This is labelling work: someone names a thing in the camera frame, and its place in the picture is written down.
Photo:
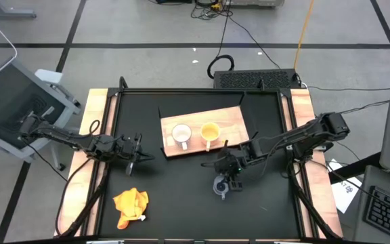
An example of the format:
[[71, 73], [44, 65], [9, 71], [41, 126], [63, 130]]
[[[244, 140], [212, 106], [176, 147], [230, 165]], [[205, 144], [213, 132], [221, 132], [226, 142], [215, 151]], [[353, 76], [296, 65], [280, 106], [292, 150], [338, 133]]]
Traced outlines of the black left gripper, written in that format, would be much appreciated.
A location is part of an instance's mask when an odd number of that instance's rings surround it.
[[125, 173], [132, 175], [133, 168], [137, 162], [150, 161], [154, 156], [150, 153], [143, 152], [140, 143], [142, 135], [136, 133], [132, 138], [125, 138], [121, 135], [116, 141], [117, 157], [127, 162]]

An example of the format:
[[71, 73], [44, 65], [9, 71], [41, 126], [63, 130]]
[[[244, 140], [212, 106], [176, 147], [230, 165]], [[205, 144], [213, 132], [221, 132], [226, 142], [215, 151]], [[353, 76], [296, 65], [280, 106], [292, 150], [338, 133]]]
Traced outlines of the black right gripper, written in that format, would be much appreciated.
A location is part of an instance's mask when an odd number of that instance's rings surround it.
[[[224, 175], [228, 180], [235, 180], [238, 174], [246, 168], [247, 155], [242, 150], [222, 148], [214, 162], [216, 173]], [[229, 182], [230, 190], [242, 190], [242, 182]]]

